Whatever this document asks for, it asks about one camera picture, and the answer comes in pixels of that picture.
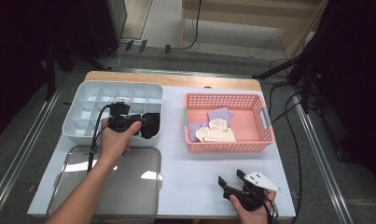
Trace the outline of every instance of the purple cloth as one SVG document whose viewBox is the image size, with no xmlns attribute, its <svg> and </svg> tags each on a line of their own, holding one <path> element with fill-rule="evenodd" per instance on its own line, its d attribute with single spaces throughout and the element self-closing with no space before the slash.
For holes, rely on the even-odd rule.
<svg viewBox="0 0 376 224">
<path fill-rule="evenodd" d="M 200 142 L 200 140 L 196 137 L 196 132 L 200 128 L 208 127 L 208 122 L 201 122 L 201 123 L 188 123 L 188 140 L 190 142 Z"/>
<path fill-rule="evenodd" d="M 219 109 L 211 110 L 208 112 L 208 119 L 223 119 L 228 123 L 228 128 L 230 127 L 230 118 L 233 116 L 233 112 L 231 112 L 227 107 L 222 107 Z"/>
</svg>

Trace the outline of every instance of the white tabletop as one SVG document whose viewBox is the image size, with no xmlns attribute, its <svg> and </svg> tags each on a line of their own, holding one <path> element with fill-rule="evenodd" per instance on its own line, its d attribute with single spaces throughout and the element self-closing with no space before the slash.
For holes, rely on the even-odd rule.
<svg viewBox="0 0 376 224">
<path fill-rule="evenodd" d="M 275 202 L 280 217 L 293 217 L 294 205 L 286 182 L 285 171 L 276 143 L 261 152 L 206 152 L 190 153 L 184 137 L 184 105 L 186 92 L 244 92 L 222 89 L 184 88 L 164 86 L 161 111 L 160 141 L 156 148 L 161 153 L 161 175 L 157 217 L 172 218 L 228 218 L 236 213 L 223 189 L 217 184 L 222 176 L 229 186 L 241 189 L 243 181 L 237 169 L 245 173 L 260 171 L 281 188 Z M 60 173 L 68 151 L 75 144 L 61 135 L 38 190 L 28 210 L 29 215 L 45 216 L 54 182 Z"/>
</svg>

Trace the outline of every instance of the translucent lid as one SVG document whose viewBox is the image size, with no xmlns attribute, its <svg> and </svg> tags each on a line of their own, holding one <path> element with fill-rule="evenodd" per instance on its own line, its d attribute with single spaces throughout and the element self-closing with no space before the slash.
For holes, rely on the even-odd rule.
<svg viewBox="0 0 376 224">
<path fill-rule="evenodd" d="M 48 216 L 65 201 L 87 173 L 90 147 L 73 147 L 51 198 Z M 154 147 L 131 147 L 109 176 L 93 221 L 152 223 L 158 208 L 161 154 Z"/>
</svg>

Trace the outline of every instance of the human hand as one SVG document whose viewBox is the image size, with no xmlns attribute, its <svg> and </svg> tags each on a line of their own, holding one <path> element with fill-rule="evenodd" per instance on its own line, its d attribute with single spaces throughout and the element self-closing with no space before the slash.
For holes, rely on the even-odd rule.
<svg viewBox="0 0 376 224">
<path fill-rule="evenodd" d="M 107 125 L 108 119 L 102 119 L 102 127 Z M 141 128 L 141 121 L 134 122 L 128 130 L 118 133 L 105 128 L 101 133 L 101 154 L 97 164 L 104 164 L 113 169 L 116 162 L 125 150 L 129 150 L 129 141 L 133 134 Z"/>
<path fill-rule="evenodd" d="M 275 199 L 275 191 L 265 189 L 266 197 L 274 201 Z M 238 217 L 242 224 L 267 224 L 268 223 L 268 214 L 266 208 L 264 206 L 259 207 L 259 209 L 255 211 L 246 211 L 243 206 L 238 201 L 237 197 L 234 195 L 230 195 L 231 205 L 233 206 L 234 210 L 236 210 Z M 266 206 L 269 208 L 269 211 L 272 212 L 272 205 L 269 201 L 266 200 Z"/>
</svg>

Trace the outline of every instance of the gray carpet floor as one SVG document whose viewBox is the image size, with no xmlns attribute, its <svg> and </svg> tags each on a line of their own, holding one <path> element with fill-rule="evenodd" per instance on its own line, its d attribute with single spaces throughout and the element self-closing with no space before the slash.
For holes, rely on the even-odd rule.
<svg viewBox="0 0 376 224">
<path fill-rule="evenodd" d="M 205 54 L 198 52 L 173 51 L 164 54 L 163 49 L 146 49 L 138 53 L 135 47 L 130 51 L 120 51 L 120 64 L 114 71 L 125 71 L 128 68 L 182 71 L 190 76 L 216 76 L 250 78 L 268 70 L 268 60 L 225 55 Z M 108 63 L 116 62 L 117 57 L 110 57 Z M 25 163 L 19 178 L 10 192 L 0 212 L 0 223 L 44 223 L 44 218 L 28 216 L 28 207 L 34 194 L 27 189 L 37 186 L 42 178 L 51 154 L 62 132 L 63 120 L 68 112 L 78 85 L 88 71 L 93 68 L 84 62 L 76 61 L 72 73 L 58 72 L 58 76 L 67 78 L 61 88 L 60 96 L 49 115 L 45 128 L 37 138 L 34 148 Z M 284 80 L 285 73 L 261 82 L 266 103 L 269 105 L 269 93 L 274 81 Z M 46 95 L 46 86 L 33 96 L 30 103 L 12 120 L 0 137 L 0 180 L 14 155 L 19 150 L 25 135 L 31 128 L 35 116 L 39 113 Z M 271 119 L 284 112 L 287 98 L 291 95 L 290 87 L 280 87 L 273 93 Z M 302 198 L 299 218 L 296 223 L 338 223 L 339 219 L 333 203 L 327 193 L 323 177 L 316 164 L 307 135 L 301 125 L 295 109 L 288 113 L 292 128 L 298 138 L 302 163 Z M 321 140 L 328 162 L 340 185 L 348 203 L 355 223 L 376 223 L 376 184 L 370 172 L 360 164 L 344 163 L 338 160 L 335 146 L 327 133 L 324 122 L 310 111 L 313 125 Z M 285 168 L 286 178 L 293 195 L 299 191 L 299 169 L 296 147 L 285 117 L 273 123 L 277 145 Z M 188 220 L 157 220 L 156 223 L 189 223 Z"/>
</svg>

